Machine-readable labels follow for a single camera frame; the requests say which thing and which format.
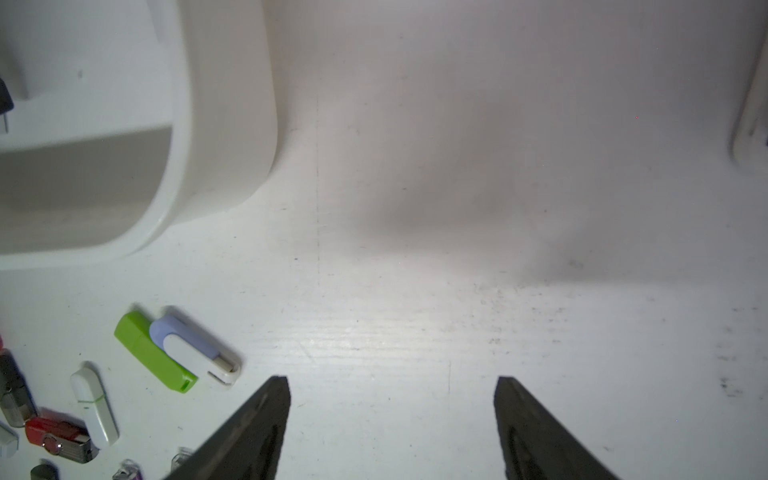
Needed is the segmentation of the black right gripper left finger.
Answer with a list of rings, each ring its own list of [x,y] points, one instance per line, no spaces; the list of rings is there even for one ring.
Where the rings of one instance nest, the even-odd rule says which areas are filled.
[[[169,480],[273,479],[291,407],[288,378],[272,376]]]

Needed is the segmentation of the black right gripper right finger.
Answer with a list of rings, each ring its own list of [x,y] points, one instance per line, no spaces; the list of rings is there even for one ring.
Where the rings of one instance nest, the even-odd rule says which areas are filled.
[[[616,477],[517,379],[498,379],[494,409],[508,479]]]

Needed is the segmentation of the purple usb drive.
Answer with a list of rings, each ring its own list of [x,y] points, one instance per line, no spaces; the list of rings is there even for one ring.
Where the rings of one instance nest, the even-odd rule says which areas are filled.
[[[189,448],[181,447],[178,452],[173,456],[171,460],[171,471],[178,469],[183,465],[192,455],[194,451]]]
[[[132,460],[124,460],[113,474],[112,480],[143,480],[140,466]]]

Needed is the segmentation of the lilac white swivel usb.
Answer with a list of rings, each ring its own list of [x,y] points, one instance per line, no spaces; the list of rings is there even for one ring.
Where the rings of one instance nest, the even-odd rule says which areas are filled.
[[[178,318],[166,315],[155,320],[149,333],[156,346],[194,375],[224,386],[232,386],[238,380],[239,366]]]

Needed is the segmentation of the white storage box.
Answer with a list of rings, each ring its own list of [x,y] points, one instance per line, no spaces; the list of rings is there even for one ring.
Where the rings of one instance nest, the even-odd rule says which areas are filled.
[[[267,179],[278,119],[259,1],[5,1],[1,267],[117,259]]]

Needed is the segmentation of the black usb drive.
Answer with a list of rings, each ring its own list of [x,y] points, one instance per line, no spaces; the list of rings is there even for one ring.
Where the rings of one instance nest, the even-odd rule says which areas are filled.
[[[47,463],[35,465],[30,470],[31,480],[59,480],[58,470],[55,466]]]

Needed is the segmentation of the white usb drive green stripe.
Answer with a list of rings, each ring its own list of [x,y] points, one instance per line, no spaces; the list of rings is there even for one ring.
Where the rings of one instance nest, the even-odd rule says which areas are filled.
[[[70,376],[70,382],[93,444],[99,450],[114,445],[119,431],[98,374],[83,367]]]

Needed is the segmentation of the red swivel usb drive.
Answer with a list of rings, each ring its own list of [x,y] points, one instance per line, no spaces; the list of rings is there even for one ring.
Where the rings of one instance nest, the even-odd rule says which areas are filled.
[[[99,453],[85,428],[66,421],[33,417],[25,423],[24,430],[31,444],[53,456],[85,464]]]

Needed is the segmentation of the dark grey usb drive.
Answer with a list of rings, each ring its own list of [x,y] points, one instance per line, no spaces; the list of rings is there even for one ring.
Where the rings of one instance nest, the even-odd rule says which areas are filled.
[[[38,415],[26,381],[7,349],[1,350],[1,411],[14,428],[23,428]]]

